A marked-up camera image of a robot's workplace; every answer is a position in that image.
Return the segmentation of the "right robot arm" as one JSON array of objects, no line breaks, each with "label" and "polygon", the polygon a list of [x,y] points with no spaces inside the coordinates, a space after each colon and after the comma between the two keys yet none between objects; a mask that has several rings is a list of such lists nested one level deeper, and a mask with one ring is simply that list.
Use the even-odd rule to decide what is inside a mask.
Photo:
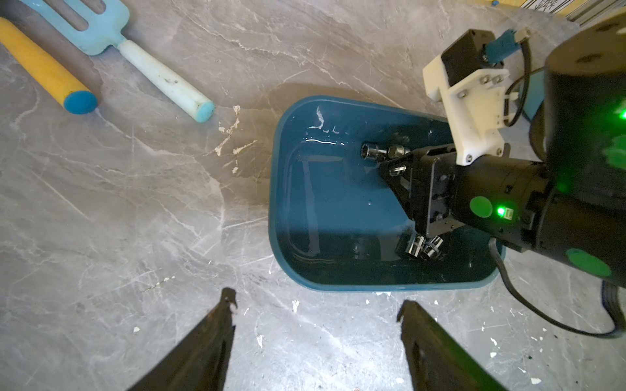
[{"label": "right robot arm", "polygon": [[503,85],[513,48],[529,33],[471,29],[423,70],[443,104],[453,141],[375,151],[381,178],[415,224],[414,257],[433,257],[442,237],[471,226],[618,286],[625,284],[625,14],[556,47],[529,136],[536,161],[508,157],[501,130],[520,92]]}]

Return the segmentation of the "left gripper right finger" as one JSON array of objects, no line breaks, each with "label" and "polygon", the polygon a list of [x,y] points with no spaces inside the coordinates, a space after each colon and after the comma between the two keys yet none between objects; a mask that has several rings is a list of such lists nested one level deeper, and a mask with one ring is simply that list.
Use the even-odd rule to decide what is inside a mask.
[{"label": "left gripper right finger", "polygon": [[397,321],[413,389],[504,389],[417,302],[404,301]]}]

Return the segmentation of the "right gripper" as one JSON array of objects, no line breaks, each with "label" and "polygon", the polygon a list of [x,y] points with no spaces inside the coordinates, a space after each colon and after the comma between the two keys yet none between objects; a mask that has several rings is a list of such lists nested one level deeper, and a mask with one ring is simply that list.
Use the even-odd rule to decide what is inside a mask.
[{"label": "right gripper", "polygon": [[383,161],[379,174],[425,241],[470,226],[519,252],[534,247],[550,193],[542,163],[486,155],[460,166],[451,144]]}]

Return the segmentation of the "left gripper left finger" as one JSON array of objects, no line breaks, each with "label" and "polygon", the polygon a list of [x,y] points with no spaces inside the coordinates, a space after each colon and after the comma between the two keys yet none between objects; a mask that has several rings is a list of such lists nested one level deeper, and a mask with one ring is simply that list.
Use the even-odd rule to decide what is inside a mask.
[{"label": "left gripper left finger", "polygon": [[222,390],[236,325],[236,291],[224,288],[218,304],[132,390]]}]

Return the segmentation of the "teal storage box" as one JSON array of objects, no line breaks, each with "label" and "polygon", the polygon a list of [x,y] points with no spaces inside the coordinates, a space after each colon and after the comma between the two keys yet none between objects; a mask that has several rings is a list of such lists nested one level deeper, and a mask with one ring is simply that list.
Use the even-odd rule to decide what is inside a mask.
[{"label": "teal storage box", "polygon": [[480,288],[497,267],[487,234],[446,234],[442,254],[420,261],[405,249],[414,224],[363,143],[415,149],[448,144],[443,117],[326,95],[287,109],[277,126],[269,205],[272,251],[301,285],[329,292]]}]

